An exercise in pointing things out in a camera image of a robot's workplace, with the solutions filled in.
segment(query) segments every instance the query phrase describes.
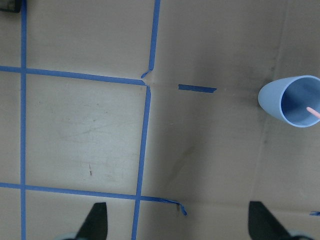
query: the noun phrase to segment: pink utensil handle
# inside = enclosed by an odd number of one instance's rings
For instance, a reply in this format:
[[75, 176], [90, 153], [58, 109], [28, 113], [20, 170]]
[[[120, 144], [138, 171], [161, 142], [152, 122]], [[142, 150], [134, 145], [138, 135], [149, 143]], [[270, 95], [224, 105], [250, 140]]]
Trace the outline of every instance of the pink utensil handle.
[[318, 119], [320, 119], [320, 113], [317, 112], [316, 110], [314, 110], [313, 108], [311, 108], [311, 107], [308, 106], [308, 107], [306, 108], [306, 110], [307, 110], [309, 113], [315, 115]]

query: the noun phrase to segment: pink object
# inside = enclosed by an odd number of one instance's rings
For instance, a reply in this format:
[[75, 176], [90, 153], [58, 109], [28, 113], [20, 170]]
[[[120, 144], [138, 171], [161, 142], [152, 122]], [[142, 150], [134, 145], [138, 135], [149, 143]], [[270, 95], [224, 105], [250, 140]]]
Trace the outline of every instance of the pink object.
[[317, 112], [316, 110], [314, 110], [313, 108], [311, 108], [311, 107], [308, 106], [308, 107], [306, 108], [306, 110], [307, 110], [309, 113], [315, 115], [318, 119], [320, 119], [320, 113]]

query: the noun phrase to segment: plastic cup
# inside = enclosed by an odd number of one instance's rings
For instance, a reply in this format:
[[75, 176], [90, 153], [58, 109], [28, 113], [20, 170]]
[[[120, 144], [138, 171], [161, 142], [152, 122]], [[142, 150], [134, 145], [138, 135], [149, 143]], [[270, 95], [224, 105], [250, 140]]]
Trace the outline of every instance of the plastic cup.
[[272, 81], [259, 92], [260, 106], [271, 116], [298, 128], [320, 121], [307, 111], [320, 112], [320, 79], [315, 76], [292, 76]]

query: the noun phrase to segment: scratch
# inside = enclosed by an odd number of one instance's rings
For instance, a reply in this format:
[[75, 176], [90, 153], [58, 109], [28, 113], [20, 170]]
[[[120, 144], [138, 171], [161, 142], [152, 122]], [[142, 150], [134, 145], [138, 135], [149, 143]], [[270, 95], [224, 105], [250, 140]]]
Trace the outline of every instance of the scratch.
[[91, 170], [91, 165], [89, 164], [89, 172], [90, 172], [90, 176], [92, 176], [92, 170]]

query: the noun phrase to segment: black object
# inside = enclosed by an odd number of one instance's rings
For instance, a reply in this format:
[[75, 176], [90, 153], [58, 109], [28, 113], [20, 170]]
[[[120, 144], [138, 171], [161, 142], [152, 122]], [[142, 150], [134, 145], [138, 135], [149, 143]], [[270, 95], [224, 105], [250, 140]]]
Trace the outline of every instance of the black object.
[[252, 240], [313, 240], [305, 235], [290, 235], [260, 201], [249, 204], [248, 229]]
[[0, 11], [19, 13], [22, 0], [0, 0]]
[[107, 204], [95, 203], [74, 239], [65, 240], [106, 240], [108, 234]]

